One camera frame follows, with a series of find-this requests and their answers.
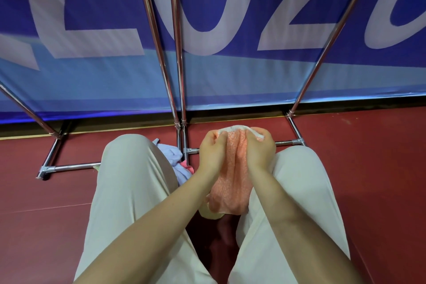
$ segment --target maroon floor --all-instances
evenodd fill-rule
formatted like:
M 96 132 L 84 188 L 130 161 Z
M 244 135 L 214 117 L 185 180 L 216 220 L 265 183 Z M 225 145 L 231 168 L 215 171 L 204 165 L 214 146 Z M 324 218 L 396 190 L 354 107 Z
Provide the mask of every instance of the maroon floor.
M 293 138 L 285 118 L 236 123 L 267 128 L 276 140 Z M 232 124 L 191 125 L 190 145 L 197 147 L 206 131 Z M 426 108 L 301 116 L 296 124 L 328 172 L 357 267 L 375 284 L 426 283 Z M 128 132 L 72 135 L 58 163 L 99 161 L 104 146 Z M 174 127 L 130 132 L 176 143 Z M 0 283 L 72 282 L 96 171 L 35 180 L 51 143 L 48 137 L 0 141 Z M 198 157 L 191 163 L 197 166 Z M 231 231 L 237 219 L 198 218 L 188 232 L 200 259 L 226 283 L 238 251 Z

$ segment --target white pants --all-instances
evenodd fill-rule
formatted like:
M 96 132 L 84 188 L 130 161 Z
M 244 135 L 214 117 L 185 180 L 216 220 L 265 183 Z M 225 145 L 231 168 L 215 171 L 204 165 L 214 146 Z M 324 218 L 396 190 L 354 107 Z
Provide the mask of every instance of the white pants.
M 102 155 L 77 278 L 127 227 L 177 189 L 172 167 L 147 138 L 122 135 Z M 293 146 L 277 154 L 274 176 L 283 188 L 349 256 L 342 217 L 327 173 L 310 148 Z M 254 189 L 249 212 L 237 228 L 240 246 L 230 284 L 297 283 Z M 198 259 L 186 231 L 152 283 L 216 283 Z

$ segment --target orange towel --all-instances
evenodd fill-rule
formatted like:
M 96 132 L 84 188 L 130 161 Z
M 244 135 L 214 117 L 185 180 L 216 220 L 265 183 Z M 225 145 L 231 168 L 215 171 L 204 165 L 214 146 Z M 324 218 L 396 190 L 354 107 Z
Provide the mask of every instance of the orange towel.
M 216 136 L 219 136 L 222 131 L 227 131 L 228 138 L 226 157 L 219 178 L 206 198 L 211 212 L 241 215 L 248 211 L 248 200 L 253 185 L 248 177 L 246 129 L 253 132 L 258 140 L 264 139 L 263 135 L 242 125 L 220 129 L 217 132 Z

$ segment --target light blue cloth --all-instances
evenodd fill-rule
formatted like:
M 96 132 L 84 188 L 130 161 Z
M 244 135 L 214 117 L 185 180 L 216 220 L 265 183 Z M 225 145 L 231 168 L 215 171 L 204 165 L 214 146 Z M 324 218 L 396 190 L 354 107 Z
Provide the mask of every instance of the light blue cloth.
M 179 186 L 184 184 L 191 176 L 191 172 L 179 164 L 182 158 L 182 152 L 179 151 L 179 148 L 176 146 L 160 144 L 159 139 L 156 138 L 152 143 L 158 147 L 158 149 L 164 154 L 167 158 L 173 170 L 175 171 L 176 177 L 178 179 Z

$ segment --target person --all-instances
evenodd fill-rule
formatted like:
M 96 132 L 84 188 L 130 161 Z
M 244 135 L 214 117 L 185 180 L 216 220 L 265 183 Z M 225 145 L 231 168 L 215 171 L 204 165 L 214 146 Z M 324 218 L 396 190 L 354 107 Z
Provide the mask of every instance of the person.
M 342 217 L 318 156 L 304 146 L 276 154 L 265 129 L 247 132 L 253 190 L 240 218 L 240 250 L 229 283 L 345 283 L 363 280 L 349 260 Z M 218 178 L 227 134 L 210 131 L 196 173 L 178 187 L 147 138 L 127 134 L 104 150 L 75 284 L 215 281 L 185 227 Z

